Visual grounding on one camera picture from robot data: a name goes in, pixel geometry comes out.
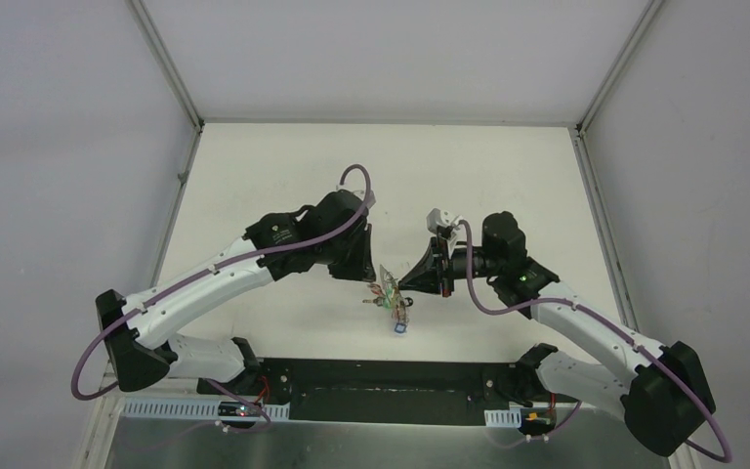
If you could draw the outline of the metal keyring plate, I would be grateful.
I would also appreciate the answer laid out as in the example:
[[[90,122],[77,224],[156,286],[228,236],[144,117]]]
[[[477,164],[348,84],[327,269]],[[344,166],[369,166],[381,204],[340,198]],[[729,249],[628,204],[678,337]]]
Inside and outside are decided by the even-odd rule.
[[[403,295],[397,279],[383,265],[379,266],[379,278],[384,297],[382,306],[391,312],[396,327],[405,329],[409,324],[408,312],[414,300]]]

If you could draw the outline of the red tag key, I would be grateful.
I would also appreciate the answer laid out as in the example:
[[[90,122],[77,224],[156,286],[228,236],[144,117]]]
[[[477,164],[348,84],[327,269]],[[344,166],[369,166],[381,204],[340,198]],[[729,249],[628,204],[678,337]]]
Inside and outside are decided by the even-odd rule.
[[[381,308],[389,308],[391,306],[391,290],[388,287],[383,287],[378,283],[372,282],[368,284],[368,288],[373,297],[364,299],[364,304],[372,304]]]

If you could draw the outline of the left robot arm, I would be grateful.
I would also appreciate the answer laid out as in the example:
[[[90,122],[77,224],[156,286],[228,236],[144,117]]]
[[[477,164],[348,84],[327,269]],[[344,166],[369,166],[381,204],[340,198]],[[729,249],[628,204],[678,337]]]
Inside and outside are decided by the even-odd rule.
[[[246,339],[202,339],[181,329],[238,295],[315,265],[335,279],[373,281],[367,213],[361,192],[338,189],[316,205],[264,216],[208,261],[148,291],[101,293],[95,305],[118,389],[190,378],[251,393],[259,366]]]

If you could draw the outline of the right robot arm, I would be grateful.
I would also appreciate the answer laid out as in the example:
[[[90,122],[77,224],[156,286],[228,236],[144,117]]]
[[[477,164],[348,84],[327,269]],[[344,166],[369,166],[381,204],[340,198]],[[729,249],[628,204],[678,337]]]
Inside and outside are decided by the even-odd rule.
[[[697,353],[682,341],[665,345],[587,306],[566,282],[531,257],[526,235],[508,211],[492,213],[473,243],[470,224],[434,209],[432,237],[400,289],[450,296],[464,280],[474,305],[489,316],[519,313],[551,328],[592,357],[580,361],[539,343],[495,381],[502,399],[531,407],[556,395],[574,398],[626,425],[646,449],[661,456],[688,446],[716,461],[732,460],[713,414],[709,383]]]

